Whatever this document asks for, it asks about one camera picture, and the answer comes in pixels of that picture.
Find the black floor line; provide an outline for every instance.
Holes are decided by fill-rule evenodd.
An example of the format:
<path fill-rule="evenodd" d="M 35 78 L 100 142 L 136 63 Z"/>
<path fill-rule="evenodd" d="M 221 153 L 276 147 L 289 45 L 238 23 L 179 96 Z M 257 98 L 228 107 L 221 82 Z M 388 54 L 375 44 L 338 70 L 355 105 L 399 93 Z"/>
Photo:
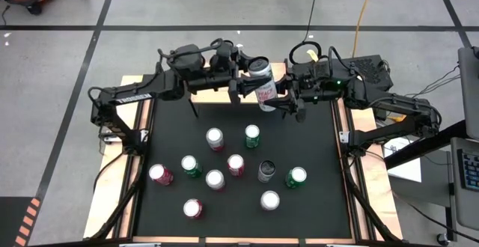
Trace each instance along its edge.
<path fill-rule="evenodd" d="M 467 37 L 466 32 L 464 31 L 463 25 L 459 21 L 459 17 L 457 16 L 456 11 L 454 10 L 454 7 L 452 6 L 451 0 L 442 0 L 448 9 L 449 16 L 451 16 L 451 19 L 454 23 L 454 26 L 458 27 L 459 31 L 457 32 L 461 38 L 461 41 L 463 42 L 463 46 L 470 47 L 471 46 L 471 41 L 469 41 L 469 38 Z"/>
<path fill-rule="evenodd" d="M 6 31 L 306 31 L 306 25 L 8 25 Z M 312 31 L 355 31 L 355 25 L 312 25 Z M 479 26 L 363 25 L 359 31 L 479 31 Z"/>
<path fill-rule="evenodd" d="M 105 22 L 106 14 L 108 13 L 108 9 L 110 8 L 111 3 L 112 0 L 105 0 L 105 2 L 103 3 L 103 8 L 97 21 L 97 26 L 95 27 L 94 33 L 90 40 L 90 45 L 88 45 L 87 52 L 85 53 L 82 67 L 80 68 L 78 77 L 76 78 L 75 86 L 73 87 L 73 91 L 70 96 L 70 100 L 68 101 L 67 110 L 65 111 L 63 120 L 61 121 L 60 129 L 58 130 L 55 143 L 53 144 L 52 152 L 50 153 L 50 157 L 48 158 L 48 162 L 46 164 L 45 171 L 43 172 L 40 185 L 38 186 L 37 197 L 42 201 L 45 198 L 46 191 L 48 189 L 50 181 L 52 180 L 53 171 L 58 161 L 61 147 L 63 146 L 65 137 L 67 135 L 68 126 L 70 125 L 70 122 L 72 120 L 73 111 L 75 110 L 76 103 L 78 101 L 80 91 L 83 86 L 83 82 L 88 72 L 88 68 L 90 67 L 91 59 L 95 52 L 95 48 L 97 47 L 98 38 L 100 37 L 101 33 L 101 26 Z"/>

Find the white paper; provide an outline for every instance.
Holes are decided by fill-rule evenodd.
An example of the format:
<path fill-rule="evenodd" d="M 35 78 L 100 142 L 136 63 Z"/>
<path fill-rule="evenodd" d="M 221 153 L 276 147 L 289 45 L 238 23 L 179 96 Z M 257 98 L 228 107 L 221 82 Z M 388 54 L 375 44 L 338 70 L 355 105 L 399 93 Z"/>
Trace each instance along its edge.
<path fill-rule="evenodd" d="M 404 148 L 408 144 L 409 140 L 406 138 L 394 138 L 383 145 L 384 156 L 390 156 L 391 154 Z M 406 180 L 414 180 L 415 182 L 420 183 L 421 161 L 419 160 L 419 158 L 417 158 L 405 164 L 399 165 L 395 168 L 391 168 L 388 170 L 388 174 Z"/>

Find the green soda can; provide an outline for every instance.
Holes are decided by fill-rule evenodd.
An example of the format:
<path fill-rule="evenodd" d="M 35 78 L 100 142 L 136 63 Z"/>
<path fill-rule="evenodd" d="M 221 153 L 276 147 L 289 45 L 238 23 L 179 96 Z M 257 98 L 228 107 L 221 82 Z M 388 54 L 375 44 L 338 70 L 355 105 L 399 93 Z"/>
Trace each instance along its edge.
<path fill-rule="evenodd" d="M 260 144 L 260 129 L 254 124 L 248 125 L 245 130 L 246 147 L 254 148 Z"/>
<path fill-rule="evenodd" d="M 286 186 L 295 189 L 301 186 L 306 181 L 306 170 L 304 168 L 295 167 L 291 169 L 286 175 Z"/>
<path fill-rule="evenodd" d="M 193 156 L 185 156 L 181 159 L 181 166 L 183 167 L 184 171 L 191 177 L 200 177 L 201 172 L 203 172 L 203 168 L 200 164 L 196 161 Z"/>

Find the soda can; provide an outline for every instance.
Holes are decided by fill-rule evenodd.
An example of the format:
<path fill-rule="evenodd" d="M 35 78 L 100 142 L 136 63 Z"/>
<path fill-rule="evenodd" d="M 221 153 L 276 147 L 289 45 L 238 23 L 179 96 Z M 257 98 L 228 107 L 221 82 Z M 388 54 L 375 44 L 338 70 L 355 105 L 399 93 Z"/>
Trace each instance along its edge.
<path fill-rule="evenodd" d="M 223 173 L 217 169 L 213 169 L 212 171 L 208 172 L 207 185 L 215 191 L 222 191 L 225 187 L 225 178 L 223 177 Z"/>
<path fill-rule="evenodd" d="M 260 168 L 257 172 L 257 178 L 261 183 L 267 183 L 271 179 L 271 177 L 275 174 L 276 167 L 275 163 L 266 160 L 262 161 L 260 164 Z"/>
<path fill-rule="evenodd" d="M 295 167 L 290 169 L 286 174 L 286 185 L 291 189 L 295 189 L 305 183 L 306 176 L 307 174 L 304 168 Z"/>
<path fill-rule="evenodd" d="M 257 103 L 260 105 L 261 110 L 265 112 L 274 111 L 276 108 L 264 105 L 264 101 L 278 97 L 275 79 L 272 76 L 271 64 L 269 64 L 268 58 L 257 57 L 250 61 L 248 73 L 251 77 L 267 76 L 271 78 L 269 82 L 254 90 L 254 92 L 256 93 Z"/>
<path fill-rule="evenodd" d="M 211 128 L 207 132 L 207 141 L 210 147 L 214 151 L 220 151 L 223 150 L 223 133 L 220 129 L 218 128 Z"/>
<path fill-rule="evenodd" d="M 183 212 L 190 219 L 200 218 L 203 204 L 196 198 L 189 199 L 183 206 Z"/>
<path fill-rule="evenodd" d="M 240 155 L 234 154 L 228 158 L 228 169 L 231 175 L 240 177 L 245 171 L 245 161 Z"/>
<path fill-rule="evenodd" d="M 245 129 L 246 147 L 254 148 L 260 144 L 260 129 L 254 124 L 248 125 Z"/>
<path fill-rule="evenodd" d="M 203 168 L 193 156 L 185 156 L 181 159 L 181 167 L 191 177 L 200 177 Z"/>
<path fill-rule="evenodd" d="M 148 173 L 151 180 L 167 186 L 173 181 L 173 173 L 164 165 L 153 165 Z"/>
<path fill-rule="evenodd" d="M 275 210 L 279 206 L 279 195 L 274 191 L 266 191 L 261 195 L 263 210 Z"/>

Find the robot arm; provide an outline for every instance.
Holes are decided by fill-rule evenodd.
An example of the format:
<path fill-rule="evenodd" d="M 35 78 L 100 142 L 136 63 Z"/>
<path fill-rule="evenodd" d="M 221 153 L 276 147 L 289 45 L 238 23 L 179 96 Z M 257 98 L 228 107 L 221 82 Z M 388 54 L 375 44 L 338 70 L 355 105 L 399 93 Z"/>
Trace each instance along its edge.
<path fill-rule="evenodd" d="M 210 67 L 204 67 L 201 53 L 212 49 L 216 50 L 216 54 L 211 58 Z M 196 94 L 206 89 L 217 91 L 222 87 L 228 87 L 231 102 L 237 104 L 240 102 L 239 94 L 246 96 L 270 80 L 267 77 L 238 77 L 238 70 L 247 72 L 248 64 L 254 58 L 238 52 L 230 41 L 218 39 L 202 49 L 191 44 L 171 51 L 169 55 L 160 49 L 158 53 L 160 60 L 156 63 L 156 72 L 145 75 L 143 82 L 88 90 L 93 103 L 91 122 L 108 127 L 122 141 L 123 150 L 130 154 L 144 152 L 144 134 L 141 130 L 130 129 L 118 116 L 116 106 L 153 98 L 179 100 L 185 95 L 185 89 Z M 167 59 L 170 70 L 163 70 L 163 58 Z M 91 96 L 93 90 L 100 91 L 96 99 Z"/>
<path fill-rule="evenodd" d="M 333 52 L 337 60 L 332 59 Z M 276 84 L 277 91 L 287 93 L 287 96 L 267 100 L 265 105 L 295 114 L 298 122 L 305 120 L 305 103 L 316 104 L 338 98 L 343 98 L 344 105 L 349 109 L 377 108 L 406 115 L 400 123 L 370 132 L 342 132 L 341 142 L 347 144 L 350 153 L 363 156 L 373 143 L 379 141 L 405 135 L 431 137 L 439 131 L 441 115 L 427 100 L 391 94 L 366 82 L 355 65 L 355 59 L 341 59 L 334 47 L 329 49 L 328 57 L 323 56 L 328 58 L 327 61 L 298 64 L 292 55 L 290 53 L 290 61 L 295 64 L 286 68 L 284 77 Z"/>

